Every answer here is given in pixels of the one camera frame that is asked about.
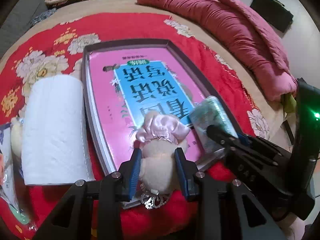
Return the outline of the grey quilted headboard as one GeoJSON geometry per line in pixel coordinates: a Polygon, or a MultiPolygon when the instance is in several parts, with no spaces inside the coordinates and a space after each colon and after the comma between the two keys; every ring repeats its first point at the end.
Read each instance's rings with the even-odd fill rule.
{"type": "Polygon", "coordinates": [[[32,26],[32,20],[47,11],[44,0],[19,0],[1,26],[1,57],[32,26]]]}

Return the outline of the pink folded quilt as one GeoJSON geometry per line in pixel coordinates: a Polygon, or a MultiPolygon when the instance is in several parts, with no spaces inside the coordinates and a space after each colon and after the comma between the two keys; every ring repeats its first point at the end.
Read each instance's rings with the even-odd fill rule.
{"type": "Polygon", "coordinates": [[[295,95],[297,80],[279,36],[240,0],[137,0],[187,18],[210,32],[254,75],[269,101],[295,95]]]}

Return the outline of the green floral tissue pack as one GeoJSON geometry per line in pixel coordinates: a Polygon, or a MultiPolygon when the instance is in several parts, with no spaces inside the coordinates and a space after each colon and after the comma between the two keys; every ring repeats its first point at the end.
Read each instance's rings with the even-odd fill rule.
{"type": "Polygon", "coordinates": [[[208,137],[207,127],[210,125],[217,127],[219,131],[238,138],[231,120],[215,96],[209,96],[196,105],[188,117],[193,124],[205,154],[213,153],[222,148],[217,142],[208,137]]]}

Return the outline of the white blue snack packet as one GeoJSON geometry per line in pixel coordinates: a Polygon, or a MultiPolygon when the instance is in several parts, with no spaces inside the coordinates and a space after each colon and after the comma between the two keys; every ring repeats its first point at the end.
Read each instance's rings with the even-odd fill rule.
{"type": "Polygon", "coordinates": [[[1,198],[7,203],[14,217],[22,225],[27,225],[30,217],[19,208],[15,190],[10,125],[11,123],[1,125],[1,198]]]}

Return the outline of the white paper towel roll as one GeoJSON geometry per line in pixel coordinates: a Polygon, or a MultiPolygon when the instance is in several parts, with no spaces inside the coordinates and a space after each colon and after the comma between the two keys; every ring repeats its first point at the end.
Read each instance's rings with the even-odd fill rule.
{"type": "Polygon", "coordinates": [[[23,119],[21,158],[28,186],[94,180],[79,79],[56,75],[35,82],[23,119]]]}

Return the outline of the black wall television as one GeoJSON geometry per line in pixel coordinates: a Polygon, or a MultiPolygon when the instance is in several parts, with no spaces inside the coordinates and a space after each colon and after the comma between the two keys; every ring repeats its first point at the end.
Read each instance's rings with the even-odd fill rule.
{"type": "Polygon", "coordinates": [[[252,0],[250,7],[282,33],[285,33],[293,22],[292,13],[278,0],[252,0]]]}

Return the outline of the pink and blue book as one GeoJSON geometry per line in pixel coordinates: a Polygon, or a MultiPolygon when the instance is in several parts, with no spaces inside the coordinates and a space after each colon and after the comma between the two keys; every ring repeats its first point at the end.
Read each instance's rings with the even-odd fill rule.
{"type": "Polygon", "coordinates": [[[190,125],[189,113],[215,92],[195,65],[168,46],[90,52],[85,81],[91,133],[106,174],[129,160],[149,111],[190,125]]]}

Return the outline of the dark tray box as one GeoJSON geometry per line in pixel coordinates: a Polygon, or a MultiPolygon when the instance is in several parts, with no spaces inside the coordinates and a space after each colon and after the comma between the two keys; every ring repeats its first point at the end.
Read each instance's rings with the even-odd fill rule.
{"type": "Polygon", "coordinates": [[[130,39],[85,46],[82,81],[90,132],[104,174],[129,160],[136,133],[150,111],[171,114],[190,128],[185,156],[206,170],[222,147],[209,125],[242,132],[226,103],[193,62],[171,41],[130,39]]]}

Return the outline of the plush doll with pink dress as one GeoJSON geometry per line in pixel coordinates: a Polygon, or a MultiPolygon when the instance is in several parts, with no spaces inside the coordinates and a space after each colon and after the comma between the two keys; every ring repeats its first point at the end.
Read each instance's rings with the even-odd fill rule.
{"type": "Polygon", "coordinates": [[[175,150],[188,149],[187,135],[190,128],[175,115],[149,111],[136,134],[142,158],[139,179],[142,183],[141,203],[146,209],[165,205],[171,194],[180,189],[175,150]]]}

